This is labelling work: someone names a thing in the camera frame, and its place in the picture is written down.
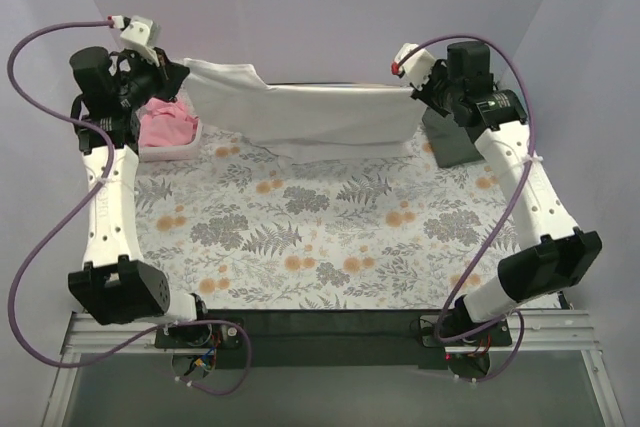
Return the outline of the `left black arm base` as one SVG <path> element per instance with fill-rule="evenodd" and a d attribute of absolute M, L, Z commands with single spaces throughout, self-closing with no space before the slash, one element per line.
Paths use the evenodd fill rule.
<path fill-rule="evenodd" d="M 207 324 L 190 327 L 171 327 L 156 333 L 157 349 L 238 349 L 243 340 L 238 327 L 244 326 L 242 317 L 225 317 L 226 324 Z"/>

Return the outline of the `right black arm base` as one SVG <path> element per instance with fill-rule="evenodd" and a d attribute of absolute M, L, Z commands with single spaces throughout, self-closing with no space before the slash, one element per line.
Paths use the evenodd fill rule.
<path fill-rule="evenodd" d="M 440 336 L 436 337 L 438 318 L 437 311 L 427 311 L 409 324 L 410 332 L 425 347 L 465 347 L 481 350 L 486 347 L 508 347 L 514 340 L 505 320 L 470 334 L 470 331 L 479 328 L 480 324 L 468 323 L 457 318 L 452 312 L 444 317 Z"/>

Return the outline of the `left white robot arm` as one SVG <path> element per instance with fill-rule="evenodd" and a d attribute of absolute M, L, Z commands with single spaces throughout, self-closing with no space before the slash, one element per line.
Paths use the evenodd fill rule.
<path fill-rule="evenodd" d="M 162 49 L 154 52 L 149 61 L 132 49 L 88 47 L 69 60 L 80 89 L 71 117 L 93 196 L 83 266 L 69 274 L 68 288 L 102 325 L 190 322 L 204 309 L 197 295 L 172 292 L 167 276 L 146 263 L 136 232 L 137 112 L 153 98 L 175 100 L 189 74 Z"/>

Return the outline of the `white t shirt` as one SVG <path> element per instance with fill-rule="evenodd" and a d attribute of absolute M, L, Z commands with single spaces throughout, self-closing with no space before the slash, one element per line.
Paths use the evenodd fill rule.
<path fill-rule="evenodd" d="M 204 123 L 290 164 L 404 157 L 425 111 L 407 88 L 268 85 L 251 64 L 183 63 Z"/>

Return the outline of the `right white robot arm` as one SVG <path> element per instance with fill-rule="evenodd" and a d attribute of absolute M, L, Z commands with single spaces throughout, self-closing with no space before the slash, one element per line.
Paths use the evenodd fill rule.
<path fill-rule="evenodd" d="M 442 343 L 475 337 L 522 304 L 577 285 L 602 250 L 598 233 L 579 227 L 546 174 L 525 92 L 496 86 L 490 54 L 497 46 L 471 35 L 447 40 L 444 59 L 425 44 L 404 45 L 392 72 L 409 82 L 413 99 L 454 118 L 498 181 L 508 204 L 480 250 L 508 219 L 520 250 L 502 259 L 483 286 L 449 295 L 433 329 Z"/>

